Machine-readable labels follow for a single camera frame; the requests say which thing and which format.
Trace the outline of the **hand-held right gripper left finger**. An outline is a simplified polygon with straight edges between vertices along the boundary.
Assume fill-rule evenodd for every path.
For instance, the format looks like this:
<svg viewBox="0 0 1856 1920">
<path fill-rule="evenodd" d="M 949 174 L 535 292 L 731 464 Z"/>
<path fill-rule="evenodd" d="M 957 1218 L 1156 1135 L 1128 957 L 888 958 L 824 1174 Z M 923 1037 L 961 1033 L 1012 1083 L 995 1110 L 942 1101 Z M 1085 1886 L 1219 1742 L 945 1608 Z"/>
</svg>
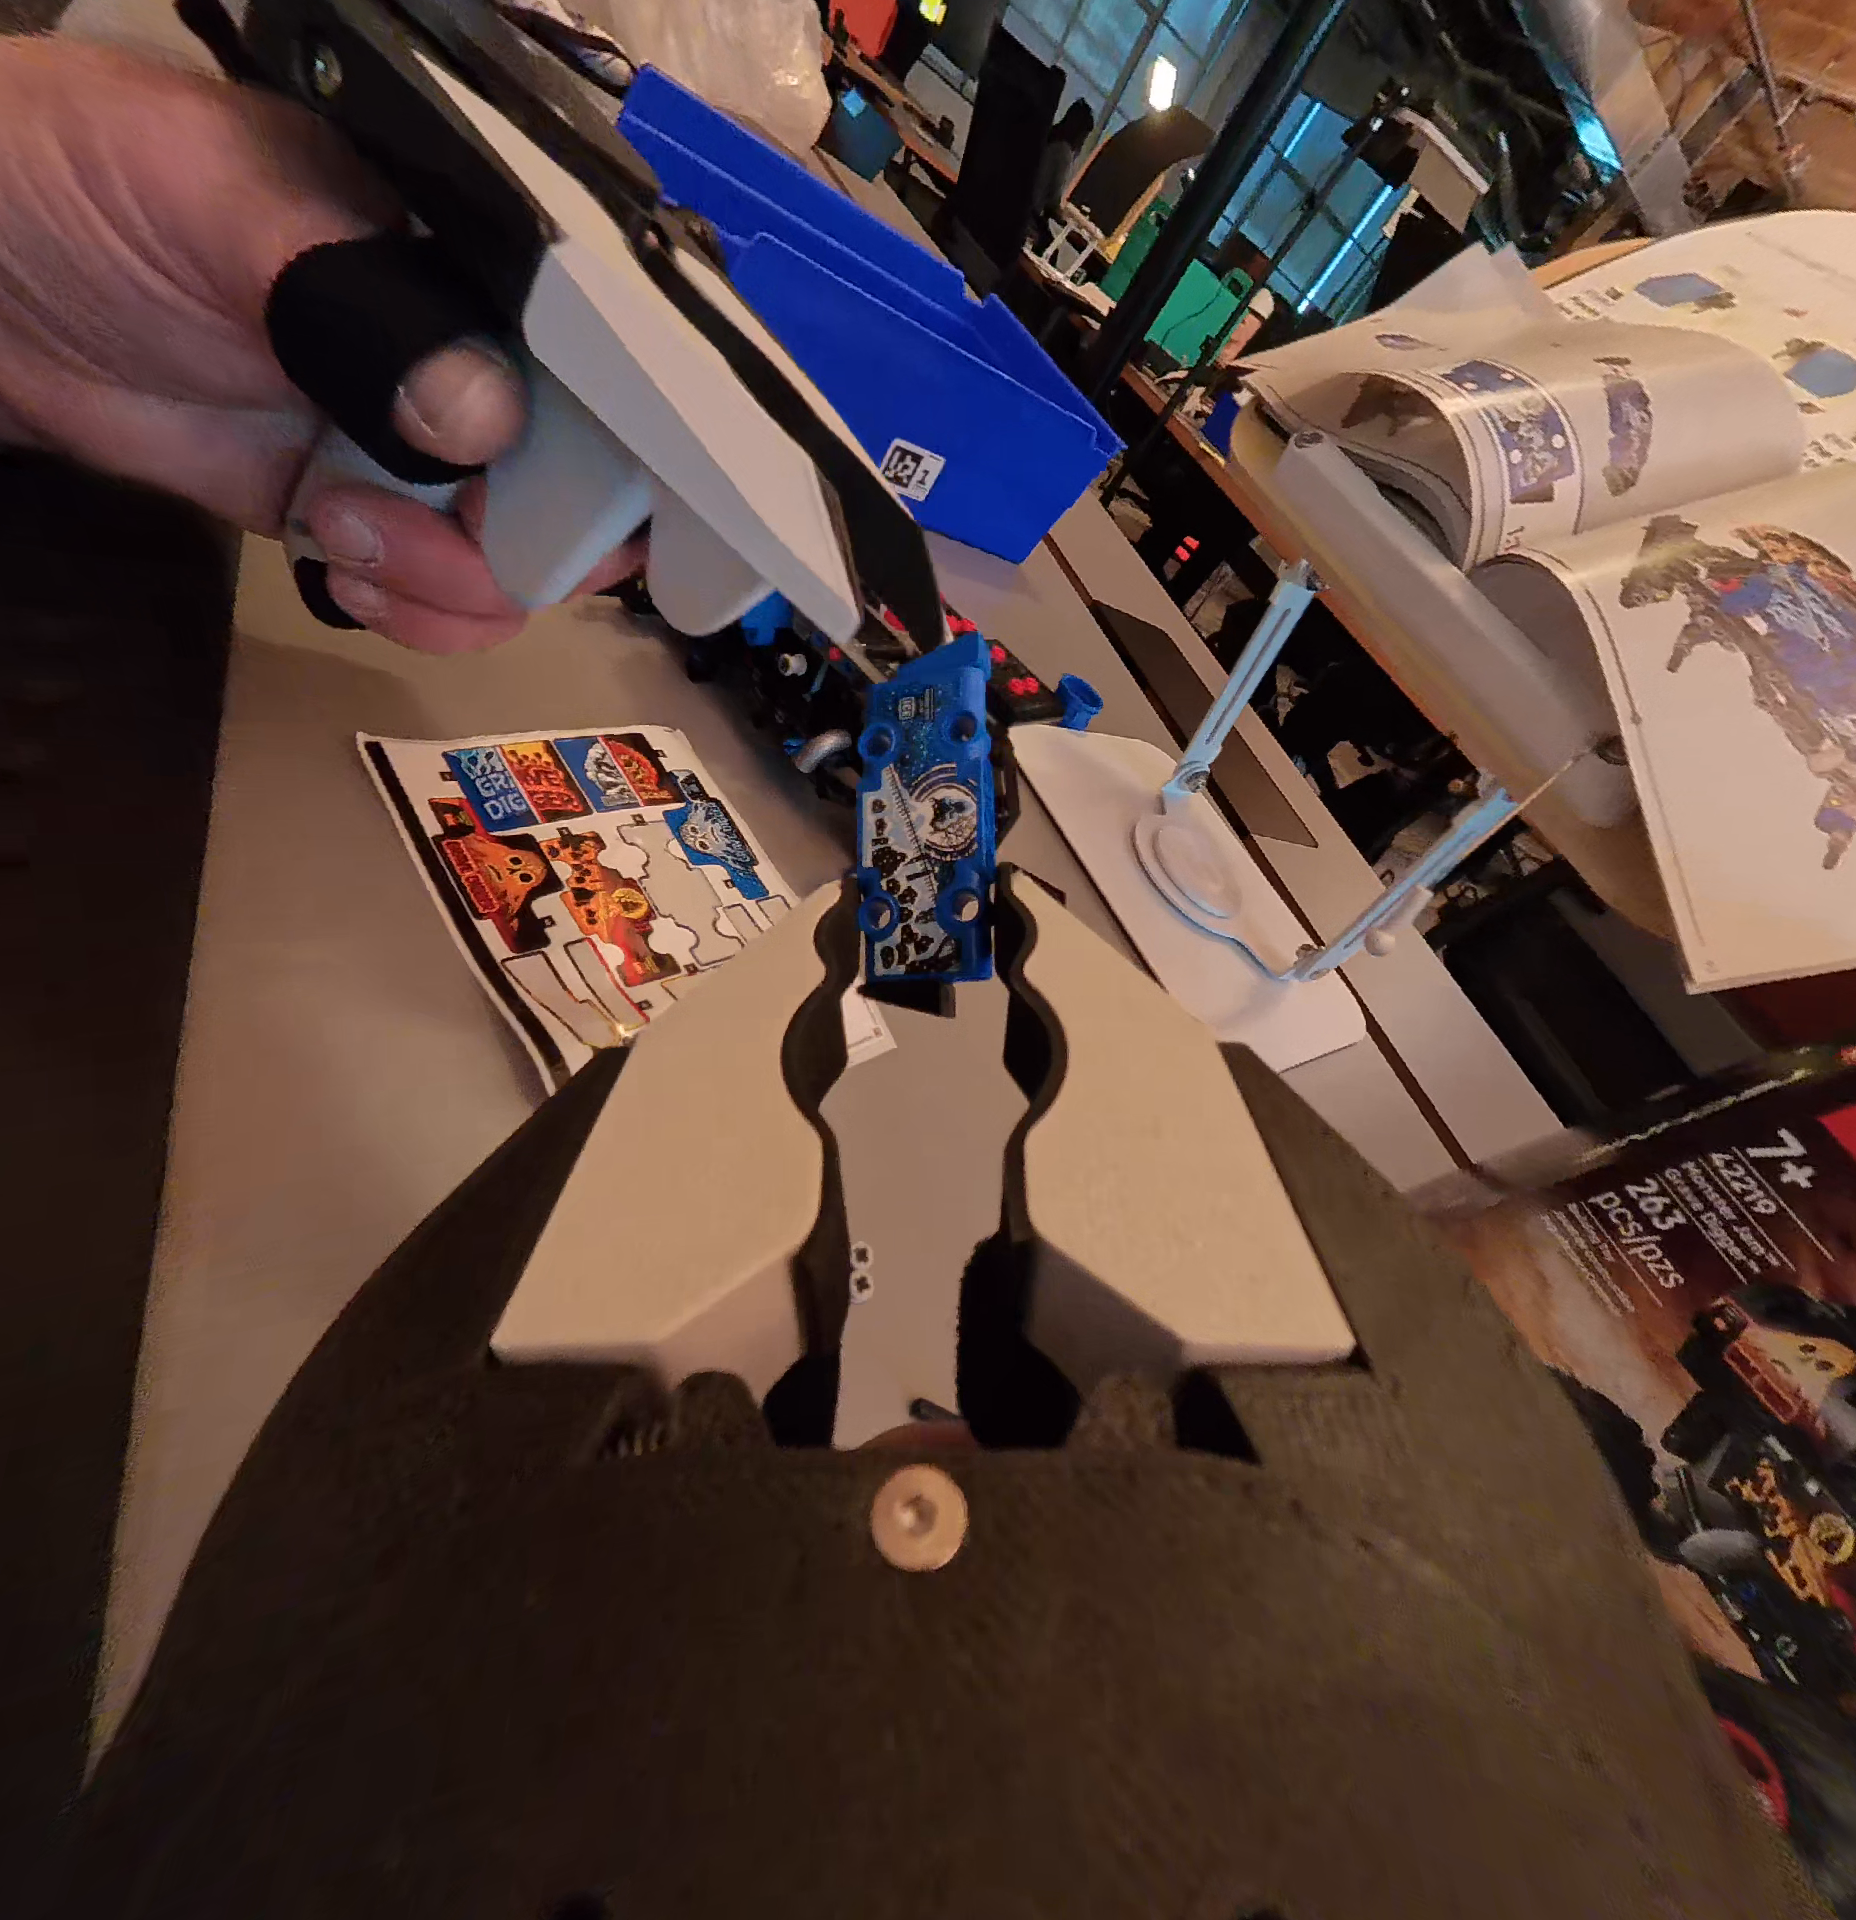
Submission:
<svg viewBox="0 0 1856 1920">
<path fill-rule="evenodd" d="M 851 1305 L 840 1151 L 858 889 L 837 879 L 633 1039 L 489 1338 L 664 1389 L 745 1381 L 772 1433 L 827 1448 Z"/>
</svg>

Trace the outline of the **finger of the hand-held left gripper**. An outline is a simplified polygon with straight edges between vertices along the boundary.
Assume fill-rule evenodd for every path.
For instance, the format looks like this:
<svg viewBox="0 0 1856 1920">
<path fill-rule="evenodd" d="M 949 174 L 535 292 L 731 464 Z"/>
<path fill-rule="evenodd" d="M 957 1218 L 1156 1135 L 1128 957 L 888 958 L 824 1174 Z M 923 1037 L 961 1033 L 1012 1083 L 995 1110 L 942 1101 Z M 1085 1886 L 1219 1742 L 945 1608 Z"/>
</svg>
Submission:
<svg viewBox="0 0 1856 1920">
<path fill-rule="evenodd" d="M 718 633 L 775 591 L 702 521 L 651 523 L 651 600 L 678 633 Z"/>
<path fill-rule="evenodd" d="M 834 641 L 872 610 L 947 640 L 923 535 L 726 281 L 618 227 L 556 240 L 524 308 L 524 605 L 553 607 L 651 523 L 702 521 Z"/>
</svg>

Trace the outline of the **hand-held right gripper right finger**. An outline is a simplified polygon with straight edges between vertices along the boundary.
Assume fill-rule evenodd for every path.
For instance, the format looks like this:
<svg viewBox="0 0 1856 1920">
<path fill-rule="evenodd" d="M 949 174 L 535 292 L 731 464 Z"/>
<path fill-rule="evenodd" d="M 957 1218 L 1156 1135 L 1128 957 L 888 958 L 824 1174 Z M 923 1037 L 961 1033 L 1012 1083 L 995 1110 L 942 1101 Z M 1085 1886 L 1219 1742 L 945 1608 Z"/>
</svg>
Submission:
<svg viewBox="0 0 1856 1920">
<path fill-rule="evenodd" d="M 960 1295 L 980 1448 L 1249 1448 L 1226 1377 L 1355 1338 L 1243 1093 L 1253 1065 L 1004 867 L 1004 1061 L 1023 1110 Z"/>
</svg>

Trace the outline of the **black toy vehicle model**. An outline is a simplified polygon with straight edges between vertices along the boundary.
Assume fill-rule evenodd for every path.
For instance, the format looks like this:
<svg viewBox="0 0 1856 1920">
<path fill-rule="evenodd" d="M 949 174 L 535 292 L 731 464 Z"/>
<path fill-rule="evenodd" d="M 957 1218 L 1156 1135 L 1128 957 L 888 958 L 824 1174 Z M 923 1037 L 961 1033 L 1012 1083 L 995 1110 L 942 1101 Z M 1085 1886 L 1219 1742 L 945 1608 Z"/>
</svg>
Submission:
<svg viewBox="0 0 1856 1920">
<path fill-rule="evenodd" d="M 876 619 L 877 627 L 858 640 L 832 641 L 786 596 L 772 594 L 718 633 L 678 635 L 678 649 L 691 682 L 730 690 L 820 796 L 845 802 L 862 776 L 867 692 L 909 657 L 899 619 L 888 610 Z M 1055 685 L 1004 641 L 982 644 L 988 726 L 1055 723 Z"/>
</svg>

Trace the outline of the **blue printed toy panel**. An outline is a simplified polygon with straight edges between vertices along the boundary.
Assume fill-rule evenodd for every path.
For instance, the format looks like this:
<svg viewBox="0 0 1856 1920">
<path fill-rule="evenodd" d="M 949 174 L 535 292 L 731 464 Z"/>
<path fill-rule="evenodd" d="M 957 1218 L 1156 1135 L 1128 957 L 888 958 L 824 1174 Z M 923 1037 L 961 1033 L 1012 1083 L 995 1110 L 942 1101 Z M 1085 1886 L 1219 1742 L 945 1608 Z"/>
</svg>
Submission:
<svg viewBox="0 0 1856 1920">
<path fill-rule="evenodd" d="M 865 986 L 937 1003 L 993 975 L 988 645 L 979 632 L 867 690 L 854 789 Z"/>
</svg>

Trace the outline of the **person's left hand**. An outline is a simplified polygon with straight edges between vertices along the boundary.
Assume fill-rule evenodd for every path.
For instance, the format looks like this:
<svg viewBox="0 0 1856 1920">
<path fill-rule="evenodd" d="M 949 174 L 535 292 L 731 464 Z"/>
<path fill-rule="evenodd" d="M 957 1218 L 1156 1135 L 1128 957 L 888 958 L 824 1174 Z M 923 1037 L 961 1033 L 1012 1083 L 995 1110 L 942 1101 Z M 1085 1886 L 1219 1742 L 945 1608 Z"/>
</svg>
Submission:
<svg viewBox="0 0 1856 1920">
<path fill-rule="evenodd" d="M 283 533 L 331 402 L 281 368 L 269 292 L 292 259 L 400 219 L 339 137 L 281 98 L 63 36 L 0 36 L 0 444 Z M 525 388 L 473 321 L 377 372 L 387 427 L 485 467 Z M 484 497 L 453 516 L 369 483 L 308 494 L 335 607 L 431 655 L 527 620 L 484 560 Z"/>
</svg>

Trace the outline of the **blue plastic bin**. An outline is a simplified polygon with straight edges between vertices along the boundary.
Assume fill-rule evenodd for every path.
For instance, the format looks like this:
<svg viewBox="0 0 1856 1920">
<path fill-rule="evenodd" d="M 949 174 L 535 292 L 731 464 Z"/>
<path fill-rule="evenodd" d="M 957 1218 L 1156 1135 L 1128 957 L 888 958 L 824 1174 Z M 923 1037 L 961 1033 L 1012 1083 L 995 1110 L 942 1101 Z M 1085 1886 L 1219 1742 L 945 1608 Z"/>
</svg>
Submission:
<svg viewBox="0 0 1856 1920">
<path fill-rule="evenodd" d="M 918 523 L 1025 563 L 1117 437 L 998 300 L 655 66 L 620 131 Z"/>
</svg>

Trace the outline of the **white book stand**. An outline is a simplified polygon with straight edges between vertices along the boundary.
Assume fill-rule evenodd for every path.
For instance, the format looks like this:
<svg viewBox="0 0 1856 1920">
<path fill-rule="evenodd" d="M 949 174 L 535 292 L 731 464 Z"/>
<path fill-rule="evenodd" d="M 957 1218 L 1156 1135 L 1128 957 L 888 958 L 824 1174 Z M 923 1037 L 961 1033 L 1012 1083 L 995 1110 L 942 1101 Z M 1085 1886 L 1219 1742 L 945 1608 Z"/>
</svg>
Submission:
<svg viewBox="0 0 1856 1920">
<path fill-rule="evenodd" d="M 1357 558 L 1378 563 L 1381 583 L 1400 589 L 1411 637 L 1432 641 L 1444 663 L 1480 669 L 1488 690 L 1514 701 L 1511 779 L 1486 776 L 1444 836 L 1352 923 L 1331 935 L 1304 933 L 1251 854 L 1251 840 L 1218 811 L 1213 774 L 1302 613 L 1327 586 L 1352 580 L 1348 568 L 1317 566 L 1332 554 L 1317 540 L 1276 564 L 1267 608 L 1181 758 L 1137 737 L 1054 723 L 1014 728 L 1012 752 L 1023 785 L 1052 812 L 1161 988 L 1219 1039 L 1249 1044 L 1286 1067 L 1354 1039 L 1346 964 L 1387 957 L 1444 879 L 1494 831 L 1555 788 L 1566 788 L 1588 823 L 1627 817 L 1635 794 L 1606 701 L 1541 658 L 1329 436 L 1294 434 L 1276 461 L 1274 486 L 1321 530 L 1354 540 Z"/>
</svg>

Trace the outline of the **colourful sticker sheet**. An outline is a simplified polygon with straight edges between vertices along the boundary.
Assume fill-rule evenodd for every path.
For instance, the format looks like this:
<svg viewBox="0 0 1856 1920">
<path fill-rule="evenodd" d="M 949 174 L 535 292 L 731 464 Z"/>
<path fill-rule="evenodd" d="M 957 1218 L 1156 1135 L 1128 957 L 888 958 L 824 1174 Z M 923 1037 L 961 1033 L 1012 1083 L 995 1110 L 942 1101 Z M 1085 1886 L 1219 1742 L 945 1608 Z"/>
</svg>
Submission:
<svg viewBox="0 0 1856 1920">
<path fill-rule="evenodd" d="M 678 729 L 358 733 L 356 749 L 547 1091 L 624 1049 L 795 909 Z"/>
</svg>

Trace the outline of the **clear plastic bag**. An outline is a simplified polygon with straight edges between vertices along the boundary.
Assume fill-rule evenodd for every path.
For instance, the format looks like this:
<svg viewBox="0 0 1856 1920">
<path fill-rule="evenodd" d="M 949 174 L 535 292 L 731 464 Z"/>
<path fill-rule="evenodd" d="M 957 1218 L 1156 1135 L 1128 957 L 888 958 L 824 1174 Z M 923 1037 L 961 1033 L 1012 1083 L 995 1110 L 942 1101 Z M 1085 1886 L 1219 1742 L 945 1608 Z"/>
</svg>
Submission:
<svg viewBox="0 0 1856 1920">
<path fill-rule="evenodd" d="M 834 108 L 827 40 L 813 1 L 565 1 L 635 66 L 652 66 L 705 102 L 770 133 L 815 145 Z"/>
</svg>

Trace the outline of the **green chair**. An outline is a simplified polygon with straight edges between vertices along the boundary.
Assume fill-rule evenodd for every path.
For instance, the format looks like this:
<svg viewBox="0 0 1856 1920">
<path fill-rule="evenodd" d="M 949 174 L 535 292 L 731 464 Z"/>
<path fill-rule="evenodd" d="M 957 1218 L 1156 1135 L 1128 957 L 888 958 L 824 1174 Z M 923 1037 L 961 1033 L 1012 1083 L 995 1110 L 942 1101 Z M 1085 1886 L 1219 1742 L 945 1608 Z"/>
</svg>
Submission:
<svg viewBox="0 0 1856 1920">
<path fill-rule="evenodd" d="M 1132 227 L 1117 251 L 1111 255 L 1106 273 L 1098 280 L 1108 300 L 1120 300 L 1132 283 L 1138 267 L 1156 248 L 1161 228 L 1169 222 L 1174 207 L 1156 195 L 1137 214 Z M 1151 371 L 1172 366 L 1190 366 L 1205 350 L 1210 337 L 1223 330 L 1231 332 L 1241 317 L 1228 321 L 1237 301 L 1249 297 L 1246 317 L 1265 318 L 1274 310 L 1274 296 L 1253 292 L 1261 273 L 1263 251 L 1251 238 L 1231 227 L 1219 241 L 1207 241 L 1194 251 L 1181 273 L 1164 306 L 1156 315 L 1144 336 L 1144 353 L 1138 355 Z"/>
</svg>

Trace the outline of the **black pole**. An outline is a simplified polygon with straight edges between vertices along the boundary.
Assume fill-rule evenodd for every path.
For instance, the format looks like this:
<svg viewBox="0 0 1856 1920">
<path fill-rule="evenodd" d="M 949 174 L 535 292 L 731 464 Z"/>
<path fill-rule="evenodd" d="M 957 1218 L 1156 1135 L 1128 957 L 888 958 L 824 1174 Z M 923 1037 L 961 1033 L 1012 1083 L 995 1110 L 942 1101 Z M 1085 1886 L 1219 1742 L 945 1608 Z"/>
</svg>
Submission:
<svg viewBox="0 0 1856 1920">
<path fill-rule="evenodd" d="M 1219 131 L 1182 189 L 1166 227 L 1141 259 L 1132 281 L 1085 346 L 1078 386 L 1102 402 L 1144 341 L 1185 267 L 1204 245 L 1216 219 L 1244 178 L 1253 159 L 1269 144 L 1283 113 L 1299 94 L 1309 66 L 1337 31 L 1348 1 L 1298 1 L 1283 20 L 1251 82 L 1228 111 Z"/>
</svg>

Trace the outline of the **toy set box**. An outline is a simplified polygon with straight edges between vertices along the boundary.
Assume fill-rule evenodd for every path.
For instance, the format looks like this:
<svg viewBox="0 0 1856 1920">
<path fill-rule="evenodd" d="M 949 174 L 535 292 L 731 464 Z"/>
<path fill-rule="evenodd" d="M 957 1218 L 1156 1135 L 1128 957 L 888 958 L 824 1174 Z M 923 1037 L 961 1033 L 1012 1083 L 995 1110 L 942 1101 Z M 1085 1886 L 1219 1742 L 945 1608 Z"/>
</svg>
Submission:
<svg viewBox="0 0 1856 1920">
<path fill-rule="evenodd" d="M 1856 1916 L 1856 1039 L 1417 1203 L 1569 1393 L 1757 1807 Z"/>
</svg>

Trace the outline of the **black perforated board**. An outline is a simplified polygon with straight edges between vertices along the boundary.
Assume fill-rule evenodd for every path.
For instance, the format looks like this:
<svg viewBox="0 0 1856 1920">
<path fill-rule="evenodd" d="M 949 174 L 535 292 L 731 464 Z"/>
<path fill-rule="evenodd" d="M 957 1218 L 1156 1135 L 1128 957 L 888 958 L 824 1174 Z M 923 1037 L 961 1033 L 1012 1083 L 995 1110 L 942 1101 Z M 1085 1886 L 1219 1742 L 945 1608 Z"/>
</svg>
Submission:
<svg viewBox="0 0 1856 1920">
<path fill-rule="evenodd" d="M 0 451 L 0 1916 L 86 1772 L 237 564 Z"/>
</svg>

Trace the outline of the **open instruction booklet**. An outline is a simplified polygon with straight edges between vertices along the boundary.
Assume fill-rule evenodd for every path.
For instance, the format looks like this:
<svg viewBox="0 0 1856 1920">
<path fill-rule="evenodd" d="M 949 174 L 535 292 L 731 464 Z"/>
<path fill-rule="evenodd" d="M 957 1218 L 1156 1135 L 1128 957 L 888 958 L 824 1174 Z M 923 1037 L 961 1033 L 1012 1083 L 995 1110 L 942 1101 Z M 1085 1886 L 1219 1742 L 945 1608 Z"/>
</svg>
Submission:
<svg viewBox="0 0 1856 1920">
<path fill-rule="evenodd" d="M 1710 993 L 1856 969 L 1856 210 L 1473 248 L 1257 353 L 1325 580 L 1565 836 L 1640 831 Z"/>
</svg>

